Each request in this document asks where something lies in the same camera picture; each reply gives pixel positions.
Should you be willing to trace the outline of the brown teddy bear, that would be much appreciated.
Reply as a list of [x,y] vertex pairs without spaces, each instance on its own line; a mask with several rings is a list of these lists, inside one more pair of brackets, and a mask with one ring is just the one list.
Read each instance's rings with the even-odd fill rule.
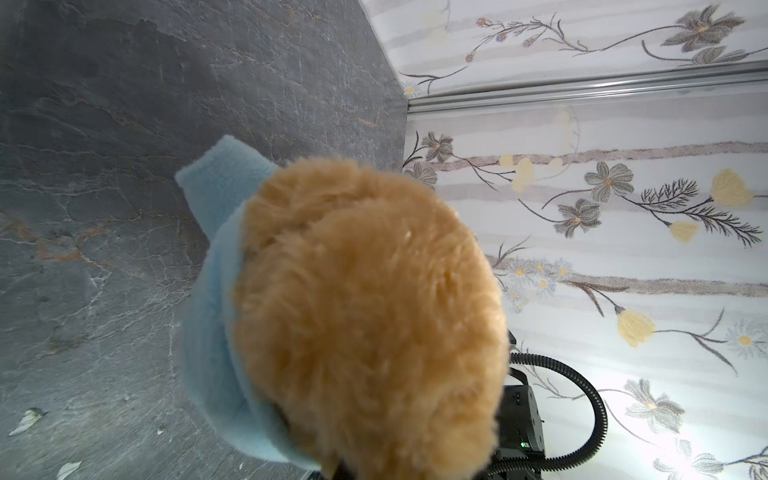
[[245,205],[235,345],[325,473],[469,479],[497,445],[509,340],[472,231],[352,161],[277,170]]

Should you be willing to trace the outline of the aluminium corner post right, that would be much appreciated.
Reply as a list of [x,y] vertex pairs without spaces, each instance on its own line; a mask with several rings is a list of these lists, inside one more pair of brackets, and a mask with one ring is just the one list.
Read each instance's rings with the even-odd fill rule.
[[475,89],[431,95],[410,100],[407,113],[423,115],[509,105],[565,103],[657,92],[711,89],[720,86],[763,83],[766,80],[767,62],[765,60],[730,63],[702,68],[498,86],[489,90]]

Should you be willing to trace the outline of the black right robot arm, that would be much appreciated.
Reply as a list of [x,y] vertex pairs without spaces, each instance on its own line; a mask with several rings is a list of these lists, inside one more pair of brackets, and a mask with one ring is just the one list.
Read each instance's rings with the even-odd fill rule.
[[517,384],[504,386],[496,415],[498,448],[491,456],[490,466],[504,460],[543,459],[545,456],[542,422],[533,388],[519,368],[510,366],[509,376]]

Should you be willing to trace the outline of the light blue teddy hoodie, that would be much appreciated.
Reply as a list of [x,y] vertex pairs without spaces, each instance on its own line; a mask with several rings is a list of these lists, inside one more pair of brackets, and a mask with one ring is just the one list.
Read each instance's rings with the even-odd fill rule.
[[225,135],[175,175],[209,241],[181,320],[182,375],[192,402],[233,448],[263,461],[318,470],[318,463],[290,439],[278,409],[250,384],[232,333],[245,203],[277,168],[256,149]]

